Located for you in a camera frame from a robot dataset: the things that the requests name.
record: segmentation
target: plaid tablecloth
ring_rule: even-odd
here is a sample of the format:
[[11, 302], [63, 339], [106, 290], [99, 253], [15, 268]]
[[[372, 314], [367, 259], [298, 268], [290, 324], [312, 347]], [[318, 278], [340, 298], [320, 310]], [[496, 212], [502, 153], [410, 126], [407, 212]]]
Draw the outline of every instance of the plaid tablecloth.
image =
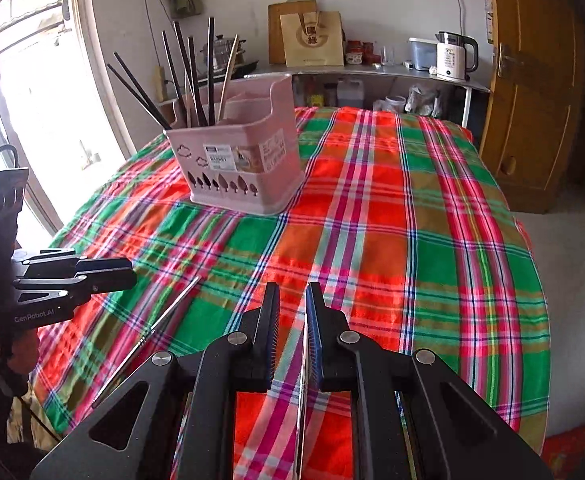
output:
[[[58, 431], [189, 281], [188, 312], [149, 345], [176, 354], [236, 330], [265, 283], [281, 286], [278, 365], [268, 394], [240, 394], [236, 478], [286, 478], [294, 450], [306, 283], [384, 348], [437, 352], [523, 438], [543, 441], [549, 331], [523, 232], [462, 128], [354, 108], [300, 108], [306, 182], [259, 218], [189, 202], [164, 136], [149, 143], [55, 238], [86, 256], [122, 254], [134, 290], [97, 296], [41, 330], [34, 388]], [[351, 478], [349, 397], [309, 402], [305, 478]]]

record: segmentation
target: kettle handle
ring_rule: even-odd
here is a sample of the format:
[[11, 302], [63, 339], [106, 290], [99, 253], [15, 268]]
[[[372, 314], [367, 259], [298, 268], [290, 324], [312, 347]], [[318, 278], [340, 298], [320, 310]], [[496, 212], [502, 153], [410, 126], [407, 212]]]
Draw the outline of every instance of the kettle handle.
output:
[[472, 50], [473, 50], [475, 60], [474, 60], [474, 63], [472, 64], [472, 67], [470, 67], [470, 68], [466, 67], [466, 72], [474, 72], [477, 68], [479, 68], [479, 45], [477, 44], [477, 41], [474, 40], [473, 38], [469, 38], [467, 36], [461, 36], [461, 39], [463, 40], [463, 44], [472, 45]]

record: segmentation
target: electric kettle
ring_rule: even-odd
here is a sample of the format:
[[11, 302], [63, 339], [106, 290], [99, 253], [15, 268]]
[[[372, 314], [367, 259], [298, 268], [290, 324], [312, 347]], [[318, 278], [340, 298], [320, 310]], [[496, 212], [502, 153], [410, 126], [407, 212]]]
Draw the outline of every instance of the electric kettle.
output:
[[[479, 67], [479, 45], [473, 38], [461, 36], [454, 32], [440, 32], [435, 35], [437, 44], [437, 75], [444, 79], [465, 81], [469, 72]], [[466, 65], [466, 45], [472, 46], [474, 63]]]

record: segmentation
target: brown paper shopping bag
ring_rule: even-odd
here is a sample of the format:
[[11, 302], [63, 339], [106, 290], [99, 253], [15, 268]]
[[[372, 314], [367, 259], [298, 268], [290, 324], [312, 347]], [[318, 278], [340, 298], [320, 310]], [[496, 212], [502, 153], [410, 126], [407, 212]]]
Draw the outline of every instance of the brown paper shopping bag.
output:
[[341, 14], [335, 11], [283, 14], [287, 66], [342, 66]]

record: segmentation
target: stainless steel pot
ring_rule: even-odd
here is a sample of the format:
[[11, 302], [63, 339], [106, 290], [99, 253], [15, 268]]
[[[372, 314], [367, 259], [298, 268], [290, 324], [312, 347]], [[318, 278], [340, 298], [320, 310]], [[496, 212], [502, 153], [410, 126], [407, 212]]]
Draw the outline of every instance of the stainless steel pot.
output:
[[[213, 44], [213, 51], [214, 51], [214, 58], [213, 58], [213, 65], [212, 68], [215, 72], [226, 70], [228, 66], [228, 61], [230, 60], [230, 52], [232, 51], [232, 43], [235, 41], [235, 38], [224, 38], [223, 34], [217, 36], [217, 39], [214, 40]], [[242, 43], [245, 43], [246, 40], [239, 41], [239, 50], [237, 51], [237, 59], [235, 60], [235, 65], [242, 65], [245, 63], [244, 54], [245, 50], [242, 48]], [[208, 66], [208, 43], [204, 44], [204, 48], [200, 50], [204, 54], [204, 63]]]

